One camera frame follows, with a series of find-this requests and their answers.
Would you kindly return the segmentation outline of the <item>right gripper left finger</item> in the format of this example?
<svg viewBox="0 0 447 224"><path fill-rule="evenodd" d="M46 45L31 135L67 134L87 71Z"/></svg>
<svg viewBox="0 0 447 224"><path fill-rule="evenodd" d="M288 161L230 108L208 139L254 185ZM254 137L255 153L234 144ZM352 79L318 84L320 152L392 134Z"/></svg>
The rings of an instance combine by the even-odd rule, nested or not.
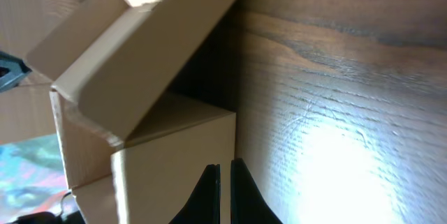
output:
<svg viewBox="0 0 447 224"><path fill-rule="evenodd" d="M183 208L170 224L220 224L220 165L207 165Z"/></svg>

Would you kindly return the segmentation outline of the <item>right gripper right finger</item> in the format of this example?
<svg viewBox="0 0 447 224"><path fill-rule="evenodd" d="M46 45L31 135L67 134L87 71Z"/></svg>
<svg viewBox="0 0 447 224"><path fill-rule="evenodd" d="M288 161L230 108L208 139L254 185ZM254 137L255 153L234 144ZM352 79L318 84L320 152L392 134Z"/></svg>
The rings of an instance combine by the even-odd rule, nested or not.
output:
<svg viewBox="0 0 447 224"><path fill-rule="evenodd" d="M230 185L232 224L281 224L241 158L231 161Z"/></svg>

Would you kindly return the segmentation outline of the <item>cardboard box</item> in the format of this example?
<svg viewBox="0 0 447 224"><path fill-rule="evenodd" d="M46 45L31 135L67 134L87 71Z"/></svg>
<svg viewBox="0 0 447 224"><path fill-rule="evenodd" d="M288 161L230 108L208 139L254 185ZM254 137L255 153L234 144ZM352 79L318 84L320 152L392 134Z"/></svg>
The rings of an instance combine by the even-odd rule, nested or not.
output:
<svg viewBox="0 0 447 224"><path fill-rule="evenodd" d="M235 0L86 0L26 57L47 83L1 95L1 141L56 133L87 223L230 222L234 112L168 92Z"/></svg>

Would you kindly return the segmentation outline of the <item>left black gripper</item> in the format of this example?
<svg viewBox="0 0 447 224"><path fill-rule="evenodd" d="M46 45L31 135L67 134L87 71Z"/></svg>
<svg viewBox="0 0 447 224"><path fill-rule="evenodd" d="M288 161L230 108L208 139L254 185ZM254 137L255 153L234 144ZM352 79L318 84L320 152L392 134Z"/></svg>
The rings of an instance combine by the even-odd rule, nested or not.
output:
<svg viewBox="0 0 447 224"><path fill-rule="evenodd" d="M30 72L23 60L1 52L1 92L15 88Z"/></svg>

